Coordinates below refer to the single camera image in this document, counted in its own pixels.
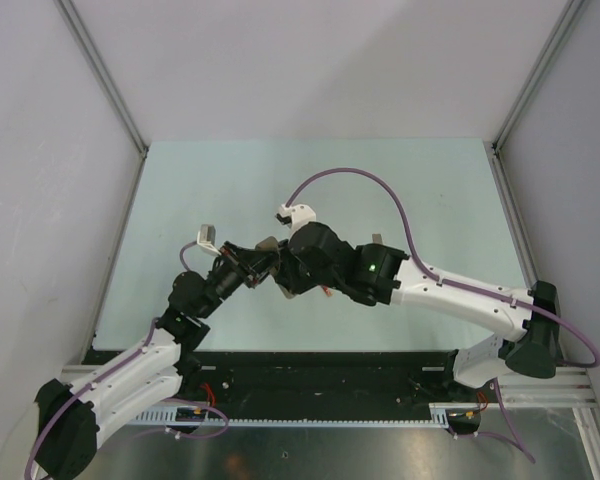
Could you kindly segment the white remote control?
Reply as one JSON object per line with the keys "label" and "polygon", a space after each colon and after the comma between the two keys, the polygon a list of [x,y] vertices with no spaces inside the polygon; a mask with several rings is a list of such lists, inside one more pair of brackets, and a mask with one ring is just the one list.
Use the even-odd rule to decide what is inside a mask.
{"label": "white remote control", "polygon": [[281,266],[281,260],[278,251],[278,240],[273,236],[266,237],[255,246],[255,249],[258,251],[264,251],[269,253],[273,252],[277,255],[273,265],[268,270],[269,276],[275,281],[276,285],[281,290],[282,294],[285,296],[286,299],[293,299],[295,295],[292,294],[286,287],[280,285],[277,280],[277,275],[280,272]]}

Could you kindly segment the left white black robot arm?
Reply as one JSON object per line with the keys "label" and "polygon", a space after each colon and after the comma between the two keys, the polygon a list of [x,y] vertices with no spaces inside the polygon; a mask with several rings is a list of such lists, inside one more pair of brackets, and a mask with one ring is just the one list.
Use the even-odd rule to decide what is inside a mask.
{"label": "left white black robot arm", "polygon": [[211,253],[207,275],[187,269],[174,279],[165,312],[136,345],[70,383],[52,379],[38,390],[38,432],[25,478],[40,467],[51,479],[74,479],[136,415],[199,392],[201,376],[191,357],[210,330],[205,319],[240,286],[258,286],[280,263],[273,237],[254,248],[225,242]]}

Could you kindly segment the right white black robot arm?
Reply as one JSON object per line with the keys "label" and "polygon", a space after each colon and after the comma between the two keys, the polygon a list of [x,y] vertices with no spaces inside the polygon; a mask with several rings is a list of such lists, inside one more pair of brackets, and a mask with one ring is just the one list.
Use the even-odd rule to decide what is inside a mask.
{"label": "right white black robot arm", "polygon": [[273,277],[289,297],[327,287],[366,306],[426,307],[490,331],[454,353],[451,370],[441,376],[442,391],[453,401],[507,373],[536,379],[556,374],[559,327],[550,313],[535,310],[555,307],[556,290],[546,282],[532,290],[473,282],[420,268],[406,252],[379,243],[353,247],[318,222],[299,228],[279,251]]}

